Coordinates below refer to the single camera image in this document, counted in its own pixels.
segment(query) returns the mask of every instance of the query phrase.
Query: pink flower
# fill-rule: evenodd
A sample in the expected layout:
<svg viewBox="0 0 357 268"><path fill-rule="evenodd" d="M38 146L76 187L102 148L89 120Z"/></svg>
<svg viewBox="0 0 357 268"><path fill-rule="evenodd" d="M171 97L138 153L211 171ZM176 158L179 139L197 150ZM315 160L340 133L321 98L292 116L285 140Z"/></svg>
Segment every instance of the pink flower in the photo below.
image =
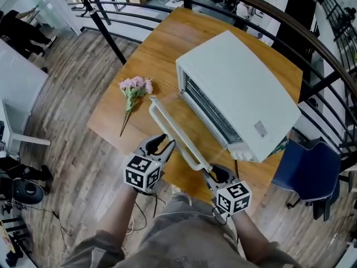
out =
<svg viewBox="0 0 357 268"><path fill-rule="evenodd" d="M153 91L151 80L149 80L147 78L145 79L145 89L146 89L146 92L150 93L150 94Z"/></svg>
<svg viewBox="0 0 357 268"><path fill-rule="evenodd" d="M135 76L133 80L138 87L143 87L145 85L144 79L141 76Z"/></svg>
<svg viewBox="0 0 357 268"><path fill-rule="evenodd" d="M136 87L136 82L133 79L127 78L126 80L119 83L119 87L120 87L120 89Z"/></svg>

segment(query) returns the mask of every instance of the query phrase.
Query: curved handrail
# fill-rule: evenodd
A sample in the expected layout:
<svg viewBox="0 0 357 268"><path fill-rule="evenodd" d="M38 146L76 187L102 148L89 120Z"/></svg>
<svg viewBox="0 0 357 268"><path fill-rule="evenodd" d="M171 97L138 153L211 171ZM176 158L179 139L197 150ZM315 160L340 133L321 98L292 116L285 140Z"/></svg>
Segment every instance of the curved handrail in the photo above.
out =
<svg viewBox="0 0 357 268"><path fill-rule="evenodd" d="M303 36L313 48L324 58L330 66L341 76L341 79L347 84L350 91L357 96L357 86L353 83L351 76L342 67L338 59L330 52L330 50L318 39L316 38L307 28L296 21L293 17L287 13L281 11L275 6L269 4L264 0L240 0L244 3L261 10L262 12L268 14L275 20L290 28L294 29L301 36Z"/></svg>

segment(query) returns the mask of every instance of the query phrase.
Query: white toaster oven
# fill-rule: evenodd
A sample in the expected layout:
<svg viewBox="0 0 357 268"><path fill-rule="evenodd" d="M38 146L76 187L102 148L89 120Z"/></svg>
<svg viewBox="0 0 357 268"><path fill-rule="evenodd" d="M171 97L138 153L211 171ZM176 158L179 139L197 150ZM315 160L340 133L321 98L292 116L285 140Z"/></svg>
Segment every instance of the white toaster oven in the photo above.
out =
<svg viewBox="0 0 357 268"><path fill-rule="evenodd" d="M273 73L229 31L178 58L176 67L182 98L236 160L262 162L285 139L301 114ZM170 135L157 111L200 162L194 162L178 146L189 165L194 170L210 170L160 101L151 99L150 113L161 129Z"/></svg>

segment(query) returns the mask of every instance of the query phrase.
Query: wooden table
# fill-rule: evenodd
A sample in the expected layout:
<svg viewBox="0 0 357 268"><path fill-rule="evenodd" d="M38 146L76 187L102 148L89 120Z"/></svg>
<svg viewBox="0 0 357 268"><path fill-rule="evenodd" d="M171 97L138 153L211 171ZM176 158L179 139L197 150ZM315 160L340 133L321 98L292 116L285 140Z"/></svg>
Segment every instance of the wooden table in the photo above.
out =
<svg viewBox="0 0 357 268"><path fill-rule="evenodd" d="M255 37L227 23L189 9L178 8L146 38L114 78L92 114L88 122L89 128L124 154L135 150L142 139L162 133L149 115L148 109L151 102L147 95L143 102L137 106L123 135L119 137L124 118L125 98L119 90L118 83L125 78L139 75L153 80L153 94L159 99L165 99L170 94L178 93L176 59L226 30L231 31L243 41L266 64L293 100L297 102L302 81L302 72L297 66ZM197 121L197 116L193 111L187 109L188 105L176 103L175 106L176 117L180 118L184 115L186 122L189 120L185 130L191 129L188 136L195 140L195 144L200 144L201 153L205 156L209 151L219 151L221 147L217 141L207 128ZM275 154L260 164L239 162L239 176L248 183L253 191L249 214L255 211L264 197L282 154L283 152ZM234 170L234 160L228 151L220 154L215 161ZM169 159L165 173L163 178L183 191L207 202L212 198L202 173L191 170L177 151Z"/></svg>

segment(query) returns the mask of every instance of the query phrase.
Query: green stem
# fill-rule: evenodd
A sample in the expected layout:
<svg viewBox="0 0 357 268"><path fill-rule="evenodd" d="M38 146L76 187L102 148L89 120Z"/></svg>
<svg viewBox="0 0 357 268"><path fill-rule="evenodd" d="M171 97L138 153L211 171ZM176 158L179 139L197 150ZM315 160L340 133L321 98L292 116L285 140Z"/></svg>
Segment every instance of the green stem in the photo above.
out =
<svg viewBox="0 0 357 268"><path fill-rule="evenodd" d="M121 137L122 134L123 134L124 128L125 128L125 126L126 126L127 123L128 123L128 120L129 120L131 111L132 111L131 109L130 109L129 111L125 111L124 122L123 122L122 130L121 130L121 132L120 132L119 137Z"/></svg>

